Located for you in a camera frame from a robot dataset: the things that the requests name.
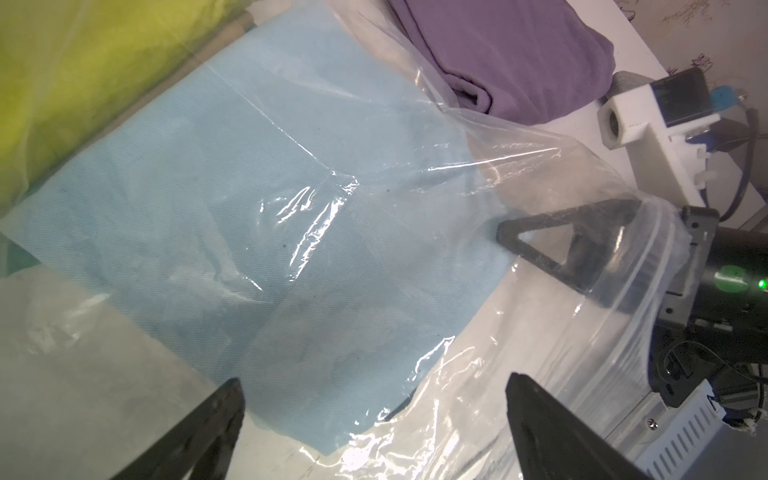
light blue towel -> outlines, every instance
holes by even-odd
[[[0,222],[267,425],[330,453],[511,265],[462,130],[319,5],[248,32]]]

black cable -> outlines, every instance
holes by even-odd
[[[759,134],[757,135],[757,140],[766,140],[768,138],[768,134]],[[738,138],[731,138],[730,140],[726,140],[720,144],[715,145],[712,148],[707,149],[708,152],[712,153],[714,151],[722,151],[721,148],[727,147],[730,144],[735,144],[740,141],[748,141],[749,137],[738,137]]]
[[[763,364],[758,363],[757,364],[757,375],[760,378],[763,378]],[[766,387],[765,385],[761,385],[759,382],[757,383],[757,413],[755,414],[755,422],[760,420],[760,416],[763,414],[763,407],[765,406],[766,402]]]
[[[736,194],[733,195],[733,201],[730,203],[730,207],[725,211],[720,221],[724,222],[731,218],[736,210],[741,205],[741,201],[744,200],[744,194],[746,188],[750,184],[750,177],[752,176],[752,164],[755,159],[755,146],[757,145],[757,137],[760,136],[760,119],[757,114],[756,108],[747,108],[746,110],[746,125],[750,128],[749,140],[746,142],[746,156],[744,158],[744,169],[741,171],[741,180],[739,180],[739,187],[736,189]]]
[[[710,199],[707,197],[707,188],[706,187],[702,188],[701,190],[699,190],[699,193],[701,194],[701,200],[704,200],[704,206],[709,208]]]
[[[675,349],[676,349],[678,346],[680,346],[680,345],[683,345],[684,343],[693,343],[694,345],[698,345],[698,346],[700,346],[701,348],[703,348],[703,349],[705,349],[706,351],[708,351],[708,352],[710,353],[710,355],[712,355],[713,357],[715,357],[716,359],[718,359],[718,360],[720,361],[720,363],[722,363],[723,365],[725,365],[725,366],[726,366],[726,367],[728,367],[729,369],[733,370],[733,371],[734,371],[736,374],[738,374],[738,375],[741,375],[741,376],[742,376],[742,377],[744,377],[745,379],[747,379],[747,380],[751,380],[751,381],[753,381],[753,382],[757,382],[757,383],[759,383],[760,385],[768,385],[768,379],[764,379],[762,376],[755,376],[755,375],[750,375],[749,373],[743,373],[743,372],[740,372],[740,371],[739,371],[739,370],[738,370],[738,369],[737,369],[735,366],[733,366],[733,365],[731,365],[730,363],[728,363],[728,362],[726,362],[725,360],[723,360],[723,357],[721,357],[721,356],[717,355],[717,354],[716,354],[716,353],[715,353],[715,352],[714,352],[714,351],[713,351],[713,350],[712,350],[710,347],[708,347],[708,346],[704,345],[704,344],[703,344],[703,343],[701,343],[701,342],[697,342],[696,340],[681,340],[680,342],[677,342],[677,343],[676,343],[676,344],[675,344],[675,345],[674,345],[672,348],[670,348],[670,349],[667,351],[667,355],[664,355],[664,357],[663,357],[663,358],[661,358],[661,359],[659,359],[659,360],[657,360],[657,361],[656,361],[656,373],[659,375],[659,377],[660,377],[660,378],[662,378],[662,379],[666,379],[666,377],[665,377],[665,376],[663,376],[663,375],[661,374],[661,370],[659,370],[659,365],[663,365],[663,364],[666,364],[666,363],[667,363],[667,359],[669,358],[670,354],[671,354],[671,353],[672,353],[672,352],[673,352],[673,351],[674,351],[674,350],[675,350]]]

clear plastic bag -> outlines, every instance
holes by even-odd
[[[495,241],[503,220],[618,197],[637,212],[605,239],[586,294]],[[247,33],[0,231],[43,263],[0,287],[22,346],[3,351],[19,369],[35,359],[31,382],[3,382],[35,399],[13,411],[73,416],[48,400],[70,382],[43,380],[62,369],[93,391],[83,402],[138,396],[167,412],[112,412],[133,428],[121,454],[112,431],[58,444],[63,425],[45,448],[71,452],[62,471],[81,478],[116,472],[199,402],[212,388],[200,374],[243,382],[252,417],[234,478],[516,477],[509,373],[606,435],[648,391],[650,329],[689,243],[671,205],[578,142],[456,108],[381,11],[352,2],[299,5]],[[527,240],[567,250],[570,237]],[[130,347],[102,348],[123,329]],[[114,374],[82,378],[92,363]],[[158,378],[178,383],[149,389]],[[36,440],[19,430],[24,452]],[[111,470],[78,470],[100,449],[119,458]]]

purple cloth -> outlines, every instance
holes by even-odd
[[[614,46],[565,0],[389,0],[459,104],[524,125],[602,97]]]

yellow-green cloth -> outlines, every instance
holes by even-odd
[[[0,215],[250,0],[22,0],[0,15]]]

